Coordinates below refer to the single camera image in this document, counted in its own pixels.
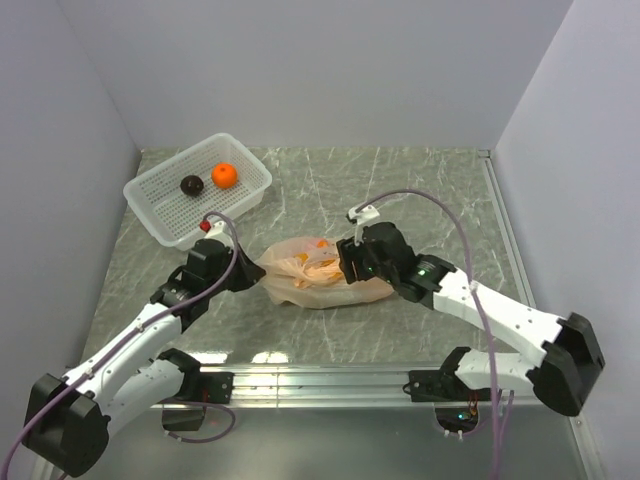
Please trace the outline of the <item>translucent orange plastic bag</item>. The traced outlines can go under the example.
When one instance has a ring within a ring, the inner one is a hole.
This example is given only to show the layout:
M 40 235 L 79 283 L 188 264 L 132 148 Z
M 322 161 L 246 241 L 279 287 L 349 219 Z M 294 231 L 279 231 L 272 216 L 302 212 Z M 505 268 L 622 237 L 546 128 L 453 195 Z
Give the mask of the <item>translucent orange plastic bag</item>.
M 255 263 L 265 270 L 260 285 L 276 305 L 322 310 L 371 303 L 394 292 L 377 278 L 347 283 L 334 239 L 290 238 L 267 248 Z

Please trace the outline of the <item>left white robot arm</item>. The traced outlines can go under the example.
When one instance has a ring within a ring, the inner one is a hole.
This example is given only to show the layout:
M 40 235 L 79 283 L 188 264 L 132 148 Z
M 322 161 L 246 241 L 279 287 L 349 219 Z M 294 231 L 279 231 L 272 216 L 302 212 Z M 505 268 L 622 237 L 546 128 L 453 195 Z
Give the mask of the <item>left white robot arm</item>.
M 33 385 L 20 444 L 77 478 L 151 406 L 205 400 L 200 363 L 167 345 L 208 311 L 214 296 L 248 290 L 264 275 L 242 248 L 197 241 L 120 334 L 63 376 L 46 374 Z

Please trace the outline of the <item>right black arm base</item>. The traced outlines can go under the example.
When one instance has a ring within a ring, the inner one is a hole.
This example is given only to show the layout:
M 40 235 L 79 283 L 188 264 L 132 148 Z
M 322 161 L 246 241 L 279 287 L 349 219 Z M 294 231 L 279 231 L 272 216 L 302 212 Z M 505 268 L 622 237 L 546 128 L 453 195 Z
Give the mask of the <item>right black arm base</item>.
M 412 370 L 402 391 L 413 403 L 434 405 L 436 425 L 445 436 L 464 437 L 478 426 L 477 394 L 451 374 Z

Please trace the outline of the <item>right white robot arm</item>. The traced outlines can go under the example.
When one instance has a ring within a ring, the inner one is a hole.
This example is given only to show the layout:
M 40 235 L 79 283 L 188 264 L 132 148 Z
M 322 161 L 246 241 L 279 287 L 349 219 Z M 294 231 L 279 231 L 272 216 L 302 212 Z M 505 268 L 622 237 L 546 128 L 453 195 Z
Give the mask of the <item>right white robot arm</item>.
M 461 319 L 512 347 L 482 353 L 461 347 L 443 363 L 440 386 L 462 399 L 472 390 L 530 392 L 551 410 L 577 416 L 605 367 L 591 322 L 572 313 L 563 318 L 521 304 L 434 255 L 417 254 L 391 222 L 364 228 L 360 238 L 337 243 L 348 283 L 384 281 L 403 299 Z

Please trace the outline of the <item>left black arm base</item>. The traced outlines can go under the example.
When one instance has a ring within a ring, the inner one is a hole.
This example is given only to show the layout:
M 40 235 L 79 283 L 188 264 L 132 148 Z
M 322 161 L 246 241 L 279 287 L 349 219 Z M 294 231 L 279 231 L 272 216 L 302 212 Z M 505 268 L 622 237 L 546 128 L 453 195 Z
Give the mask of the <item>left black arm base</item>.
M 162 402 L 162 427 L 170 436 L 179 432 L 204 433 L 206 427 L 217 430 L 222 438 L 235 427 L 236 415 L 229 408 L 234 374 L 198 373 L 190 376 L 178 393 Z

